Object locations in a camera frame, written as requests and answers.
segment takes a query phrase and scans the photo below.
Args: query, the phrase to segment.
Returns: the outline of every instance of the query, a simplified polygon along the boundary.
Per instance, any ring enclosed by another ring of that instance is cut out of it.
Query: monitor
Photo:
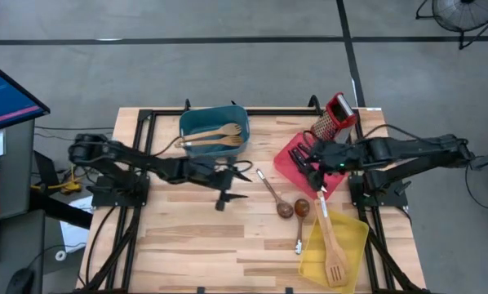
[[[50,113],[50,109],[0,70],[0,129]]]

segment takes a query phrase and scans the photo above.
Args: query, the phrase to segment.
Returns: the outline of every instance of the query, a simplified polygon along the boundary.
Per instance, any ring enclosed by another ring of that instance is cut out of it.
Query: wooden table
[[[364,133],[385,123],[380,109],[359,111]],[[119,110],[113,133],[115,140],[131,146],[138,113],[139,108]],[[205,287],[206,292],[285,292],[286,287],[293,287],[295,293],[329,292],[298,274],[300,256],[294,253],[297,220],[295,217],[283,220],[277,216],[272,195],[255,173],[256,168],[261,169],[286,201],[294,203],[303,197],[295,185],[275,170],[273,157],[295,133],[309,129],[315,120],[314,116],[250,116],[251,140],[239,158],[255,164],[245,173],[253,183],[236,179],[231,190],[249,198],[233,200],[224,212],[215,210],[218,191],[192,184],[168,185],[152,175],[148,204],[140,218],[130,292],[195,292],[197,287]],[[157,117],[152,153],[176,137],[178,128],[179,116]],[[386,135],[384,129],[374,134]],[[162,156],[183,154],[184,151],[172,148]],[[346,180],[331,195],[328,207],[357,217]],[[91,239],[107,211],[108,208],[103,207],[94,213],[81,276],[85,273]],[[383,207],[380,211],[388,250],[411,281],[425,287],[409,221],[397,209]],[[306,218],[303,236],[309,236],[315,217],[313,212]],[[118,209],[100,232],[92,256],[91,274],[108,257],[117,222]],[[384,287],[377,253],[375,259],[379,284]],[[124,254],[119,260],[117,287],[122,279]],[[365,261],[356,292],[370,292]]]

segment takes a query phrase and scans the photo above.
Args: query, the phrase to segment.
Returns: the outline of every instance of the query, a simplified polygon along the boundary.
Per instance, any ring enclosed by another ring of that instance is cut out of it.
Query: sticker
[[[320,203],[322,205],[322,212],[324,213],[324,217],[327,217],[326,200],[323,197],[320,197]]]
[[[351,83],[353,85],[353,94],[355,95],[355,103],[357,104],[358,107],[357,86],[355,85],[355,80],[353,78],[351,78]]]

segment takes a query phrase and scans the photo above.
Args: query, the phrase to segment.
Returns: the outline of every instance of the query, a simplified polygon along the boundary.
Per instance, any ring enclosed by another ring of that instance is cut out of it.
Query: wooden fork
[[[226,136],[217,140],[196,140],[189,142],[180,142],[180,147],[186,146],[201,146],[201,145],[226,145],[226,146],[240,146],[243,140],[240,136]]]
[[[198,134],[184,136],[181,138],[182,139],[181,142],[175,144],[175,147],[180,147],[180,143],[184,143],[190,140],[197,140],[197,139],[205,138],[208,136],[215,136],[215,135],[226,135],[226,136],[238,135],[241,132],[242,132],[242,128],[240,125],[236,123],[226,123],[222,127],[219,127],[218,129],[213,131],[203,131]]]
[[[324,244],[326,245],[326,276],[330,287],[345,286],[348,283],[348,260],[344,249],[336,240],[335,231],[331,224],[331,219],[327,213],[326,200],[322,192],[317,192],[319,196],[314,200],[318,222],[322,229]]]

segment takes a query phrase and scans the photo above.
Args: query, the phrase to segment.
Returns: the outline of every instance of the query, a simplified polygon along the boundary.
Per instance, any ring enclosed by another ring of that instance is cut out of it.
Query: teal plastic bin
[[[209,109],[189,110],[180,116],[180,135],[187,136],[203,131],[213,131],[226,123],[238,123],[242,127],[240,137],[242,145],[238,147],[226,145],[206,145],[185,147],[186,154],[191,157],[210,155],[214,157],[235,156],[246,149],[250,139],[250,121],[246,110],[239,105],[213,107]],[[202,140],[219,139],[223,136],[210,136]]]

